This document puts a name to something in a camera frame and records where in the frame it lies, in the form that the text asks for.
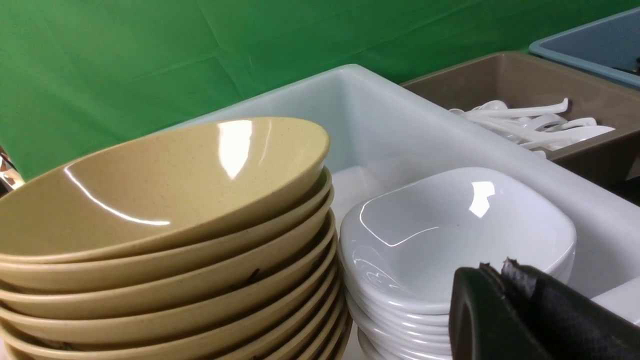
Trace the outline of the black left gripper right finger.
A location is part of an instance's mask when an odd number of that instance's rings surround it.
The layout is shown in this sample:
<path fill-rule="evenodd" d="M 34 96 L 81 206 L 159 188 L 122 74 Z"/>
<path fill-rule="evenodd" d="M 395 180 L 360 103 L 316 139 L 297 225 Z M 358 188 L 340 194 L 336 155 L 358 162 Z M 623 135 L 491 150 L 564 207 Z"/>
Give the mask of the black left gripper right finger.
<path fill-rule="evenodd" d="M 506 259 L 455 271 L 455 360 L 637 360 L 638 326 L 543 271 Z"/>

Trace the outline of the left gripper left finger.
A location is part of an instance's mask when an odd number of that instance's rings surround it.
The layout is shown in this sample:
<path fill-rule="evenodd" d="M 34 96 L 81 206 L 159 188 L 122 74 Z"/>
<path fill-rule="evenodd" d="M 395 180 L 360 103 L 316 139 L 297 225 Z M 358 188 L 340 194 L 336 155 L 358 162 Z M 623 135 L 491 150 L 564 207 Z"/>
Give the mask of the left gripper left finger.
<path fill-rule="evenodd" d="M 0 147 L 0 196 L 6 196 L 25 184 L 25 180 L 10 161 L 9 155 Z"/>

